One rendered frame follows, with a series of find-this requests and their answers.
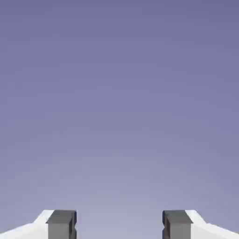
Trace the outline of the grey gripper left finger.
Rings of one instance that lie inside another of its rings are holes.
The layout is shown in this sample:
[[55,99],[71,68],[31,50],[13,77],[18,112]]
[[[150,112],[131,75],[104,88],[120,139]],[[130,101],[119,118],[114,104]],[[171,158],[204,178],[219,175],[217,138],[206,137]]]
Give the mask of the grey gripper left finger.
[[0,233],[0,239],[77,239],[76,210],[43,210],[32,223]]

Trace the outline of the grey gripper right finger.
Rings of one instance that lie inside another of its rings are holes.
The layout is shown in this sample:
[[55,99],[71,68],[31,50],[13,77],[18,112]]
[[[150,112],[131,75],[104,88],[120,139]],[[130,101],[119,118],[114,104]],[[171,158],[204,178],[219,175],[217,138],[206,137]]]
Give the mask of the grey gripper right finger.
[[239,239],[239,233],[207,223],[196,210],[164,210],[162,239]]

